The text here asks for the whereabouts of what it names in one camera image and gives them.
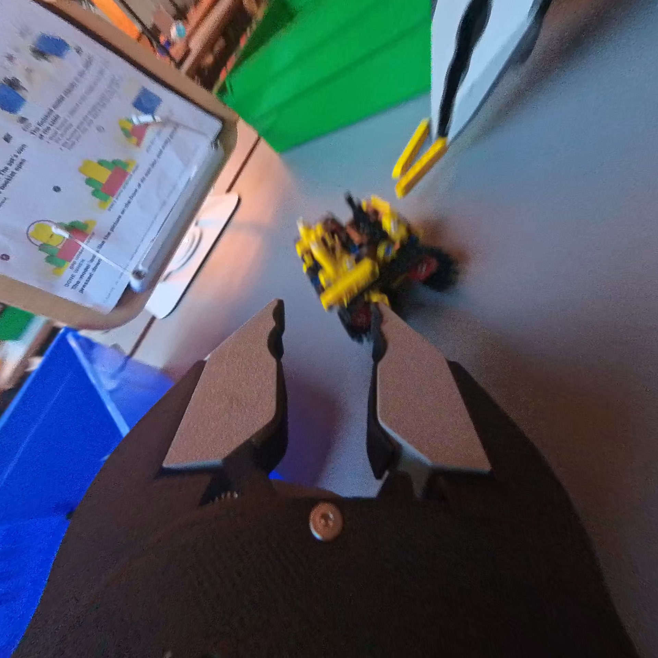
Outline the blue plastic bin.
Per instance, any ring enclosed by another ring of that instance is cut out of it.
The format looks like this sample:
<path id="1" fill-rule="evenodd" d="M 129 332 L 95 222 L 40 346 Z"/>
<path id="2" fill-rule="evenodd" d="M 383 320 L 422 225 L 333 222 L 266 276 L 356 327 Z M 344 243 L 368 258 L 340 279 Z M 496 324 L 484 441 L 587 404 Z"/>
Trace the blue plastic bin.
<path id="1" fill-rule="evenodd" d="M 21 640 L 70 518 L 123 437 L 172 387 L 65 328 L 1 416 L 1 656 Z"/>

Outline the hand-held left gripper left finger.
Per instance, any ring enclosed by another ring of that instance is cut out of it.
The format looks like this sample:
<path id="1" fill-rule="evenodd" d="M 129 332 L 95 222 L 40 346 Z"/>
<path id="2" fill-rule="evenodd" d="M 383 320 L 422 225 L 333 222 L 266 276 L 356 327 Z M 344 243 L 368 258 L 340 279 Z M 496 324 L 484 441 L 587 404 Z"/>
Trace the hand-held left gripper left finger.
<path id="1" fill-rule="evenodd" d="M 284 301 L 269 302 L 205 359 L 162 467 L 201 471 L 246 453 L 266 474 L 288 446 Z"/>

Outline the white stand base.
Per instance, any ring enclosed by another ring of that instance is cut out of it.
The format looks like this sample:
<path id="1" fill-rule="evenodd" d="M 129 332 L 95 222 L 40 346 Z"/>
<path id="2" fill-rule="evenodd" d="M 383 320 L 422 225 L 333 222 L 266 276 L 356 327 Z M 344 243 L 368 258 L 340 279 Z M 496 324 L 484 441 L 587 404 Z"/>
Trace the white stand base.
<path id="1" fill-rule="evenodd" d="M 145 305 L 152 317 L 161 320 L 177 308 L 239 205 L 237 193 L 205 200 Z"/>

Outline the green plastic bin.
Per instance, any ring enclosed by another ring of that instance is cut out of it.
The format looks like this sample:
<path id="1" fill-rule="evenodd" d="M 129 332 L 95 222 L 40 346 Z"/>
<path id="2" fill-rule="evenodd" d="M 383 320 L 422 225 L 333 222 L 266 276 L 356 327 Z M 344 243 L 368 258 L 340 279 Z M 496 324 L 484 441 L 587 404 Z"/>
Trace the green plastic bin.
<path id="1" fill-rule="evenodd" d="M 268 1 L 214 93 L 276 151 L 430 91 L 432 1 Z"/>

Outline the yellow black lego vehicle model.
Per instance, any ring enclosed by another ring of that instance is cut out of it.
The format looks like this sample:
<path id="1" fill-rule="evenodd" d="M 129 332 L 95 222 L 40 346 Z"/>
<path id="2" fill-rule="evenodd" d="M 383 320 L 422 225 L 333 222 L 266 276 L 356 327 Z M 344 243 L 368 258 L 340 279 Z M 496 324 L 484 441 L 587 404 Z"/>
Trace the yellow black lego vehicle model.
<path id="1" fill-rule="evenodd" d="M 300 218 L 295 251 L 322 307 L 363 343 L 371 340 L 376 304 L 391 307 L 399 288 L 412 282 L 445 292 L 456 283 L 458 264 L 383 198 L 346 193 L 345 201 L 346 223 L 332 213 L 317 222 Z"/>

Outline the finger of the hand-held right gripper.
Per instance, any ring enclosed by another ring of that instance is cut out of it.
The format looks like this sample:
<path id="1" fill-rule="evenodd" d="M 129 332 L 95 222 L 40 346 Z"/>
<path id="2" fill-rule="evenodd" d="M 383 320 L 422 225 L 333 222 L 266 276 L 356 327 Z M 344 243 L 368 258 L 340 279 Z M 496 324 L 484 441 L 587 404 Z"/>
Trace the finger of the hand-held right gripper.
<path id="1" fill-rule="evenodd" d="M 445 1 L 445 138 L 452 142 L 505 71 L 534 48 L 552 1 Z"/>
<path id="2" fill-rule="evenodd" d="M 476 2 L 432 1 L 430 107 L 434 138 L 453 140 L 468 119 Z"/>

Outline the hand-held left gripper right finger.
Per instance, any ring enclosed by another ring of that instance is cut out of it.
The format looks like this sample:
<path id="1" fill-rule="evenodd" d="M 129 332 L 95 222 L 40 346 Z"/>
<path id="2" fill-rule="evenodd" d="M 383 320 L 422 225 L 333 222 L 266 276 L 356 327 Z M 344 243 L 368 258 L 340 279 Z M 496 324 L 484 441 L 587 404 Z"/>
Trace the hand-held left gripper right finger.
<path id="1" fill-rule="evenodd" d="M 382 303 L 372 307 L 366 454 L 377 481 L 394 474 L 424 496 L 440 475 L 492 467 L 447 358 Z"/>

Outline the yellow lego beam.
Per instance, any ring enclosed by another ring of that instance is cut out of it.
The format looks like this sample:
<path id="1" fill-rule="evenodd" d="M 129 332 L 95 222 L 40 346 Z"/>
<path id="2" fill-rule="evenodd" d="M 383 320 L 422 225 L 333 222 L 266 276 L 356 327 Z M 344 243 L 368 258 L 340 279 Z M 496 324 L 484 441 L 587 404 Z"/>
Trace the yellow lego beam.
<path id="1" fill-rule="evenodd" d="M 428 139 L 430 135 L 430 118 L 424 118 L 416 127 L 411 138 L 404 147 L 402 153 L 400 154 L 398 160 L 393 166 L 391 177 L 393 180 L 399 180 L 404 174 L 406 174 L 411 166 L 414 164 L 419 152 L 421 151 L 422 146 Z"/>
<path id="2" fill-rule="evenodd" d="M 398 199 L 407 196 L 408 193 L 428 174 L 448 150 L 448 138 L 439 137 L 423 156 L 413 164 L 395 186 L 395 194 Z"/>

